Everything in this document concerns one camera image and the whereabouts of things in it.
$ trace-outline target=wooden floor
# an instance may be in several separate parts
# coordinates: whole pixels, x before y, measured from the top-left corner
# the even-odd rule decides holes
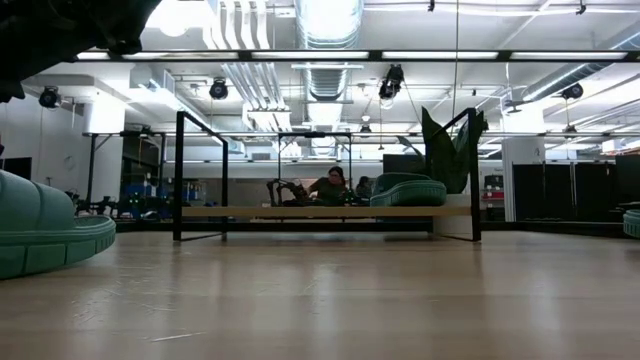
[[[640,359],[640,242],[484,238],[119,235],[0,282],[0,359]]]

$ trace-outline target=dark hair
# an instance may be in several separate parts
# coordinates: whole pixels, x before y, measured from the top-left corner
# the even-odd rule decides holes
[[[360,181],[358,181],[358,185],[365,185],[368,182],[369,182],[369,177],[368,176],[361,176],[360,177]]]
[[[340,178],[342,179],[342,185],[345,185],[347,183],[347,180],[345,180],[344,178],[344,171],[342,170],[342,168],[340,166],[334,166],[331,169],[329,169],[327,174],[331,174],[334,171],[337,172],[338,175],[340,175]]]

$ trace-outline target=green seat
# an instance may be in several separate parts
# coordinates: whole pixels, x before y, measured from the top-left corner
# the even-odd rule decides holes
[[[622,218],[624,219],[625,234],[640,238],[640,210],[629,210]]]
[[[446,200],[444,184],[426,175],[386,173],[376,179],[371,206],[442,206]]]
[[[0,279],[53,270],[113,244],[113,220],[73,214],[62,191],[0,170]]]

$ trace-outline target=track light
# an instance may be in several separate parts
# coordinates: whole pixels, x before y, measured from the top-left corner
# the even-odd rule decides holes
[[[47,109],[56,109],[60,107],[61,98],[58,94],[57,86],[45,86],[44,91],[40,94],[38,99],[40,106]]]
[[[404,81],[404,71],[402,71],[401,65],[391,64],[391,68],[387,72],[387,75],[380,86],[380,100],[386,109],[393,106],[393,98],[400,92],[400,84]]]
[[[213,85],[211,85],[211,89],[209,89],[209,95],[214,100],[224,100],[229,95],[229,89],[226,85],[226,80],[221,77],[217,77],[213,79]]]
[[[560,93],[560,96],[565,100],[580,99],[582,95],[584,95],[584,89],[580,84],[571,85]]]

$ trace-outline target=woman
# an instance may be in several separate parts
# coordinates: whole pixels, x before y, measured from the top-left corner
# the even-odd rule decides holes
[[[369,178],[362,176],[356,186],[356,196],[362,199],[368,199],[371,197],[371,186],[369,185]]]
[[[340,166],[329,169],[328,177],[321,177],[307,189],[307,194],[318,193],[318,200],[326,205],[340,205],[340,196],[347,190],[347,181]]]

